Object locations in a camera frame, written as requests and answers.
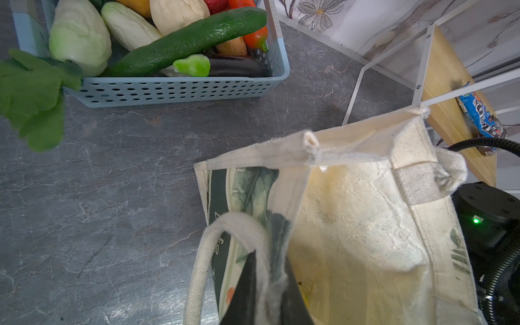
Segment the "white wooden two-tier shelf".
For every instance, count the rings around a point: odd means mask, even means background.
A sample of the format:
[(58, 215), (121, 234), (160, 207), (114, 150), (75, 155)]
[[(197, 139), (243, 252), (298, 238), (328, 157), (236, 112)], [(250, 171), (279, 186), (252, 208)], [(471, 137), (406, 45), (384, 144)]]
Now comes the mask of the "white wooden two-tier shelf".
[(440, 26), (461, 15), (476, 5), (476, 1), (465, 1), (457, 8), (434, 21), (427, 28), (415, 33), (395, 47), (381, 54), (372, 61), (356, 57), (363, 64), (356, 84), (353, 88), (349, 104), (343, 119), (343, 124), (349, 123), (354, 104), (366, 71), (377, 70), (398, 83), (405, 85), (406, 81), (379, 67), (379, 63), (398, 53), (405, 47), (421, 40), (424, 43), (418, 77), (411, 87), (414, 91), (412, 104), (429, 107), (431, 113), (427, 118), (430, 129), (441, 136), (445, 143), (454, 146), (459, 142), (470, 142), (475, 139), (476, 128), (466, 119), (460, 109), (457, 98), (466, 93), (482, 95), (483, 89), (505, 84), (519, 78), (519, 69), (497, 74), (488, 79), (474, 81), (463, 67), (459, 57), (445, 36), (439, 30)]

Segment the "blue plastic vegetable basket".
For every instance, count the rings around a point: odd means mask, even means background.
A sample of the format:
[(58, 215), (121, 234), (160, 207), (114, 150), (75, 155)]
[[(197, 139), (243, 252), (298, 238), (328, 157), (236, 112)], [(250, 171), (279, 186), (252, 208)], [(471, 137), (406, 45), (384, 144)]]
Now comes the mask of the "blue plastic vegetable basket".
[[(36, 1), (11, 1), (16, 35), (22, 51), (48, 57), (49, 32), (54, 20), (56, 1), (42, 1), (45, 26), (39, 21)], [(233, 100), (265, 95), (290, 73), (287, 51), (274, 1), (258, 1), (268, 14), (269, 50), (254, 50), (253, 57), (268, 66), (270, 78), (247, 77), (145, 77), (85, 78), (81, 90), (64, 89), (89, 108), (107, 108), (146, 104)]]

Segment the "blue chocolate bar packet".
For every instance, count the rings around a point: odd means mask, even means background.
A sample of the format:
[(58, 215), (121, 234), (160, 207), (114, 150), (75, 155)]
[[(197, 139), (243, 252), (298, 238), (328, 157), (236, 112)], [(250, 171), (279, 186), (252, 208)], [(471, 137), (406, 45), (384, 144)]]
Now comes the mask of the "blue chocolate bar packet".
[(482, 146), (481, 139), (484, 138), (506, 138), (506, 129), (500, 120), (493, 115), (481, 98), (475, 93), (470, 92), (456, 97), (461, 111), (466, 118), (471, 121), (477, 129), (477, 137), (469, 142), (455, 144), (453, 151), (460, 151), (469, 148), (476, 148), (482, 156), (492, 157), (498, 152), (494, 146)]

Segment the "brown potato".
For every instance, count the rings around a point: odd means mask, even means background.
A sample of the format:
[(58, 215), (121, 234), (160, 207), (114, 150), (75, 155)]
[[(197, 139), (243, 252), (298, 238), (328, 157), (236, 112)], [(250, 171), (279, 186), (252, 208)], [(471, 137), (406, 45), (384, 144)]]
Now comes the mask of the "brown potato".
[(237, 37), (230, 41), (216, 46), (216, 50), (221, 56), (247, 56), (248, 50), (242, 37)]

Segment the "green leafy vegetable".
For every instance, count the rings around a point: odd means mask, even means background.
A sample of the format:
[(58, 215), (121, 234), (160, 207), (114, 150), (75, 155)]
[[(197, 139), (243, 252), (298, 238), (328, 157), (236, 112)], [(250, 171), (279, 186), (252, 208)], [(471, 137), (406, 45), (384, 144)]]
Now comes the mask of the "green leafy vegetable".
[(76, 64), (10, 49), (1, 61), (1, 116), (35, 152), (57, 147), (64, 135), (64, 88), (80, 90)]

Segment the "white garlic bulb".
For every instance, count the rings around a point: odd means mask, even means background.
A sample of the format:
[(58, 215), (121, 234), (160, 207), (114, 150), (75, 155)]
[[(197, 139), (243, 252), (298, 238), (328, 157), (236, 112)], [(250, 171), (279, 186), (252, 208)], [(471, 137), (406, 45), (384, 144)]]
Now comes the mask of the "white garlic bulb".
[(210, 16), (203, 0), (150, 0), (150, 11), (152, 20), (162, 35), (168, 35)]

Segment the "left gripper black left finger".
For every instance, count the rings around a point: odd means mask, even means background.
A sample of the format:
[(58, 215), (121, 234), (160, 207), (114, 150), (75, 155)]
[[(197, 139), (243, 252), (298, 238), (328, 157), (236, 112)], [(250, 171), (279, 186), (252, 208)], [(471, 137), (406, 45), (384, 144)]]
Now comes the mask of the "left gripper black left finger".
[(254, 325), (256, 304), (256, 252), (248, 255), (231, 303), (220, 325)]

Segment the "white chinese cabbage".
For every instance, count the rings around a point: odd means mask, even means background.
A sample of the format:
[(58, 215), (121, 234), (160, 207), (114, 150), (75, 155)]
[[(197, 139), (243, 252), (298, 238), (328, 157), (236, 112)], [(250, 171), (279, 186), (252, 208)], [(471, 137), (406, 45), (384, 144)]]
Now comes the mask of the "white chinese cabbage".
[(101, 15), (88, 0), (60, 0), (50, 31), (52, 59), (79, 66), (85, 77), (97, 77), (108, 66), (111, 36)]

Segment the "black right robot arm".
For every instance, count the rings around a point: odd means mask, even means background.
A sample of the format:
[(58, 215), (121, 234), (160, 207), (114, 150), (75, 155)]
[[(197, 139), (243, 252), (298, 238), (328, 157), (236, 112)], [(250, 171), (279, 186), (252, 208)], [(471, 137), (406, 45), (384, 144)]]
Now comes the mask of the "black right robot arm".
[(484, 182), (452, 195), (487, 324), (519, 323), (519, 199)]

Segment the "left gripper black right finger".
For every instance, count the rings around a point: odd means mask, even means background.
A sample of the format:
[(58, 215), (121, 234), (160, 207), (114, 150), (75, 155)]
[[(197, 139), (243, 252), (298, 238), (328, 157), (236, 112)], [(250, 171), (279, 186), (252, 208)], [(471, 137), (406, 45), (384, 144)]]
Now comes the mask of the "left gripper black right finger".
[(314, 325), (288, 258), (285, 261), (284, 271), (287, 275), (287, 286), (282, 296), (281, 324)]

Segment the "dark purple eggplant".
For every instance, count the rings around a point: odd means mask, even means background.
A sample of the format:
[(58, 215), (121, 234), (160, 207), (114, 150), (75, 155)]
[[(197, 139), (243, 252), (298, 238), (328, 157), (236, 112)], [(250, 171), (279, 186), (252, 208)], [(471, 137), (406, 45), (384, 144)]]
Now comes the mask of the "dark purple eggplant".
[(172, 67), (176, 73), (191, 77), (271, 77), (267, 64), (249, 56), (206, 56), (194, 54), (176, 60)]

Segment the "red chili pepper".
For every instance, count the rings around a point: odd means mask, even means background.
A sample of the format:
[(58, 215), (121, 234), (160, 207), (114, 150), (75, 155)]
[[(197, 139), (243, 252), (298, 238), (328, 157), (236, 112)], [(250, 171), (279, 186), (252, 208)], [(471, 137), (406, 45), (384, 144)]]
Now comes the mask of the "red chili pepper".
[[(232, 9), (238, 9), (238, 8), (245, 8), (245, 7), (253, 7), (256, 8), (257, 5), (255, 4), (254, 0), (229, 0), (228, 1), (230, 7)], [(266, 53), (268, 48), (268, 28), (263, 27), (262, 29), (251, 33), (249, 35), (245, 35), (243, 37), (245, 43), (251, 48), (251, 49), (258, 49), (261, 50), (263, 53)]]

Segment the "cream canvas grocery bag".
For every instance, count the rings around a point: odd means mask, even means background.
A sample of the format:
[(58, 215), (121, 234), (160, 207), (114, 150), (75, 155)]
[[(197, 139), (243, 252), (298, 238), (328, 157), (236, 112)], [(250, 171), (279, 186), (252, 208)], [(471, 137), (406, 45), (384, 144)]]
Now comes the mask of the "cream canvas grocery bag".
[(483, 324), (451, 196), (467, 178), (409, 106), (198, 162), (207, 227), (184, 324), (220, 323), (256, 252), (254, 324), (281, 324), (286, 258), (314, 324)]

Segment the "green cucumber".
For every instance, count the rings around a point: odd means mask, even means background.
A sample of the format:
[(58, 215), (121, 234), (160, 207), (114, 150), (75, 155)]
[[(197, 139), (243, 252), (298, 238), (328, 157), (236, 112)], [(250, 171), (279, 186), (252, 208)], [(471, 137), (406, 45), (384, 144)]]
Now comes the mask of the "green cucumber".
[(102, 77), (149, 77), (178, 59), (217, 46), (237, 37), (254, 33), (266, 26), (267, 12), (260, 8), (230, 9), (198, 20), (149, 45), (130, 51)]

